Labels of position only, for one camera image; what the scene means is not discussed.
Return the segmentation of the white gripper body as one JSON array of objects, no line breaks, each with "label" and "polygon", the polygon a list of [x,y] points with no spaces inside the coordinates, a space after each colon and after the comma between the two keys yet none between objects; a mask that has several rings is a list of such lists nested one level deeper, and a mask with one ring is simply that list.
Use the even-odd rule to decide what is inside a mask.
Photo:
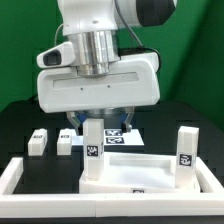
[{"label": "white gripper body", "polygon": [[160,99],[156,53],[123,56],[110,73],[81,77],[74,67],[43,70],[37,79],[46,113],[155,105]]}]

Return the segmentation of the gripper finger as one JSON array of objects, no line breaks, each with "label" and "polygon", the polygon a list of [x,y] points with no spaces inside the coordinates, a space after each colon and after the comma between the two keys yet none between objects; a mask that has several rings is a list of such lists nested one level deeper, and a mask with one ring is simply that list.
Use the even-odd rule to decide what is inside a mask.
[{"label": "gripper finger", "polygon": [[132,130],[131,121],[134,116],[134,107],[128,107],[125,109],[126,118],[122,123],[122,131],[124,133],[129,133]]},{"label": "gripper finger", "polygon": [[67,119],[75,128],[75,132],[77,136],[83,135],[83,119],[81,114],[78,112],[67,112],[66,113]]}]

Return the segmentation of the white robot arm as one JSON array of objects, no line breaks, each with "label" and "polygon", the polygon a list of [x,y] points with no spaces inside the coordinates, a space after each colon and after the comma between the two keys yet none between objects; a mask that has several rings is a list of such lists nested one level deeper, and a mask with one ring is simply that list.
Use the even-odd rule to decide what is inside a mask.
[{"label": "white robot arm", "polygon": [[118,47],[117,31],[164,24],[177,0],[57,0],[67,38],[37,56],[39,104],[46,113],[64,112],[83,133],[88,115],[125,111],[124,132],[134,109],[160,99],[159,53],[139,44]]}]

